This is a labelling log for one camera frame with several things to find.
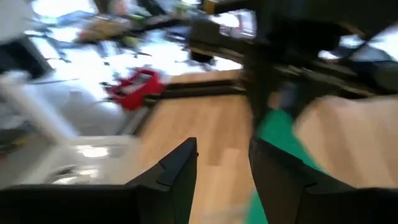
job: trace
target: wooden floor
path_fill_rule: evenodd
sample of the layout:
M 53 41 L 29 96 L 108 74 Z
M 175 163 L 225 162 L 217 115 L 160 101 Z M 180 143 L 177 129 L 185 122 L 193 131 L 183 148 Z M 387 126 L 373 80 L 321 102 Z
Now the wooden floor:
M 328 96 L 300 115 L 295 135 L 324 170 L 357 188 L 398 187 L 398 97 Z
M 238 71 L 173 77 L 171 82 L 236 78 Z M 143 129 L 140 167 L 148 169 L 186 138 L 198 141 L 190 223 L 244 223 L 254 189 L 248 146 L 251 114 L 244 96 L 164 100 Z

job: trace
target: clutter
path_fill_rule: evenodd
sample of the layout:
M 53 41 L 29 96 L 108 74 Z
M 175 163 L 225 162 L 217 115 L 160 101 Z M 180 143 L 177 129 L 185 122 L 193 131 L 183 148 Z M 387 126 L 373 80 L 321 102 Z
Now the clutter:
M 99 15 L 92 18 L 80 32 L 75 42 L 96 42 L 112 39 L 131 27 L 131 21 L 121 17 Z
M 159 94 L 164 85 L 160 82 L 158 72 L 147 68 L 140 68 L 127 79 L 119 79 L 119 85 L 102 83 L 109 99 L 121 105 L 126 110 L 134 110 L 144 102 L 144 97 L 151 94 Z

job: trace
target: floor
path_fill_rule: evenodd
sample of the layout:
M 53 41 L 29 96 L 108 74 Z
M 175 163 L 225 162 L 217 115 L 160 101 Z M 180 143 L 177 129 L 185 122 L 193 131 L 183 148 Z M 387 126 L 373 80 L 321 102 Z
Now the floor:
M 328 97 L 308 107 L 295 135 L 325 172 L 357 188 L 398 186 L 396 95 Z
M 234 79 L 238 74 L 238 70 L 187 74 L 171 82 Z M 250 117 L 244 96 L 163 100 L 142 130 L 138 158 L 142 170 L 186 138 L 197 138 L 198 173 L 190 223 L 244 223 L 254 190 L 248 160 Z

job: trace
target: black plastic part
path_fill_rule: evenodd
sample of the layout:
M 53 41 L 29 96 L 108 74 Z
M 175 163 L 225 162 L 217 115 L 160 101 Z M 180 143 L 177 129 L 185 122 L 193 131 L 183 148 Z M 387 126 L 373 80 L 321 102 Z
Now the black plastic part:
M 249 0 L 222 0 L 214 2 L 213 14 L 235 11 L 250 7 Z
M 212 55 L 201 54 L 192 50 L 189 52 L 189 58 L 190 60 L 207 64 L 210 64 L 214 60 L 214 56 Z
M 167 34 L 170 36 L 177 36 L 185 41 L 188 39 L 189 34 L 191 33 L 191 26 L 180 25 L 167 29 Z
M 325 95 L 358 99 L 392 94 L 391 91 L 370 85 L 371 83 L 363 78 L 348 75 L 344 71 L 333 71 L 332 68 L 328 68 L 327 73 L 323 73 L 319 70 L 303 71 L 299 77 L 294 78 L 289 78 L 283 73 L 275 73 L 285 78 L 285 82 L 279 89 L 281 94 L 279 108 L 289 112 L 293 119 L 297 118 L 314 99 Z
M 213 21 L 197 19 L 192 22 L 188 45 L 190 49 L 200 49 L 203 52 L 211 53 L 211 55 L 241 62 L 241 59 L 234 58 L 243 57 L 249 43 L 246 40 L 220 34 L 220 25 Z
M 164 91 L 159 95 L 148 96 L 153 100 L 164 100 L 174 98 L 188 98 L 201 96 L 220 96 L 220 95 L 244 95 L 245 90 L 233 86 L 214 86 L 207 88 L 192 88 Z
M 382 223 L 384 215 L 397 221 L 396 190 L 356 189 L 258 138 L 249 160 L 270 224 Z
M 99 13 L 108 13 L 109 12 L 108 6 L 109 6 L 110 0 L 93 0 L 93 1 L 94 1 L 95 6 L 97 7 Z
M 126 185 L 18 185 L 0 191 L 1 223 L 188 224 L 197 141 L 188 138 Z
M 139 6 L 144 7 L 153 16 L 166 14 L 164 9 L 162 9 L 162 7 L 156 1 L 138 0 L 137 3 Z
M 203 87 L 214 87 L 214 86 L 234 86 L 235 80 L 214 80 L 208 82 L 192 82 L 192 83 L 170 83 L 166 86 L 165 90 L 179 90 L 189 88 L 203 88 Z
M 52 70 L 50 64 L 32 43 L 28 35 L 0 45 L 0 72 L 10 70 L 28 71 L 32 79 L 39 78 Z

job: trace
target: white surface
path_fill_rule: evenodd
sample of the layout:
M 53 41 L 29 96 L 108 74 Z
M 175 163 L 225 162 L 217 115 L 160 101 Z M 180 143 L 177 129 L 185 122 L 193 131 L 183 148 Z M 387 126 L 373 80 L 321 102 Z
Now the white surface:
M 95 4 L 92 0 L 35 0 L 33 9 L 36 13 L 45 17 L 56 18 L 76 10 L 95 12 Z
M 0 129 L 12 129 L 19 127 L 25 119 L 16 115 L 6 103 L 0 103 Z
M 59 116 L 35 91 L 34 86 L 27 85 L 28 74 L 24 72 L 7 72 L 0 77 L 0 91 L 22 114 L 26 115 L 53 142 L 63 144 L 75 138 L 79 133 L 68 121 Z
M 79 150 L 82 146 L 93 146 L 93 149 L 89 149 L 93 151 L 99 148 L 106 151 L 93 157 L 89 153 L 82 153 Z M 139 174 L 139 170 L 132 166 L 136 146 L 137 140 L 129 136 L 76 138 L 67 146 L 55 146 L 49 150 L 14 184 L 42 184 L 54 172 L 73 165 L 90 167 L 96 171 L 91 184 L 125 184 Z
M 33 28 L 34 15 L 24 0 L 0 0 L 0 44 L 10 41 Z
M 80 74 L 70 69 L 66 71 Z M 73 138 L 72 133 L 82 136 L 112 136 L 118 133 L 128 114 L 116 103 L 104 100 L 108 94 L 103 87 L 92 79 L 68 81 L 67 78 L 71 78 L 68 77 L 68 72 L 56 70 L 46 78 L 36 80 L 34 84 L 14 83 L 7 85 L 3 91 L 7 91 L 5 97 L 10 103 L 20 102 L 17 106 L 23 114 L 37 116 L 32 118 L 33 121 L 40 121 L 45 127 L 49 123 L 53 124 L 53 127 L 47 128 L 48 131 L 44 130 L 53 136 L 52 139 Z
M 43 184 L 70 166 L 89 167 L 90 170 L 84 171 L 95 173 L 95 176 L 84 177 L 90 184 L 125 184 L 138 175 L 139 169 L 134 166 L 136 138 L 79 136 L 60 115 L 62 113 L 35 89 L 40 85 L 30 85 L 26 78 L 24 72 L 8 72 L 0 76 L 2 97 L 26 116 L 37 130 L 28 144 L 7 155 L 0 163 L 0 189 L 16 184 Z M 75 116 L 81 115 L 81 112 L 75 113 Z

